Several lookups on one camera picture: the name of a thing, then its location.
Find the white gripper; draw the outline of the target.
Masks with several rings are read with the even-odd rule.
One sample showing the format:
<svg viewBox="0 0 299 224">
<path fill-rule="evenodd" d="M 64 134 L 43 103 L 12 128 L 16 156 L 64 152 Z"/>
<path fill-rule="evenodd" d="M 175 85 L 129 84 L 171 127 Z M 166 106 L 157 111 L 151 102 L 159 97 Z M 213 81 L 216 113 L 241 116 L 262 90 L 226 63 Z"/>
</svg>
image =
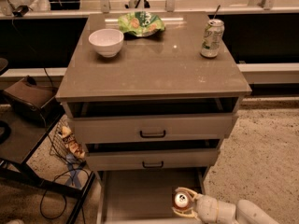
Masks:
<svg viewBox="0 0 299 224">
<path fill-rule="evenodd" d="M 181 210 L 173 207 L 172 210 L 176 215 L 186 218 L 200 218 L 208 224 L 235 224 L 236 206 L 234 204 L 219 201 L 207 195 L 200 195 L 196 199 L 198 193 L 192 189 L 178 187 L 176 194 L 179 191 L 187 193 L 190 203 L 194 203 L 196 200 L 195 211 L 197 214 L 191 208 Z"/>
</svg>

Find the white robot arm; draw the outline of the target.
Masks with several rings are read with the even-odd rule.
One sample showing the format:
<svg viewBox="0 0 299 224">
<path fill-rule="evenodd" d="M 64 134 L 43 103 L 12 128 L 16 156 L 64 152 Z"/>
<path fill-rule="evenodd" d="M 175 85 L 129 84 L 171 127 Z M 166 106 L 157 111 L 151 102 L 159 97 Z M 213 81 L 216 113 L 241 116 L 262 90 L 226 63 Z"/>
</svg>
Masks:
<svg viewBox="0 0 299 224">
<path fill-rule="evenodd" d="M 172 209 L 176 215 L 194 218 L 200 224 L 279 224 L 248 200 L 226 203 L 183 187 L 175 189 Z"/>
</svg>

